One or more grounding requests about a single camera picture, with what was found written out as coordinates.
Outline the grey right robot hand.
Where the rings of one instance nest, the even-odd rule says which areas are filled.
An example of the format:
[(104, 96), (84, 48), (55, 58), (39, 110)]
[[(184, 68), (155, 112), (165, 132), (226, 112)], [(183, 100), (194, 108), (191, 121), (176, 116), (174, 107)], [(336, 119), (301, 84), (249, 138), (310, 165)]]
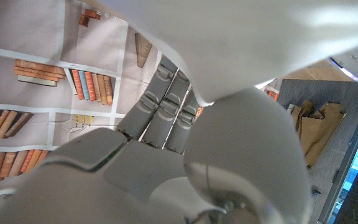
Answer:
[(116, 130), (59, 147), (0, 223), (307, 223), (310, 187), (290, 115), (255, 87), (196, 117), (195, 89), (162, 60)]

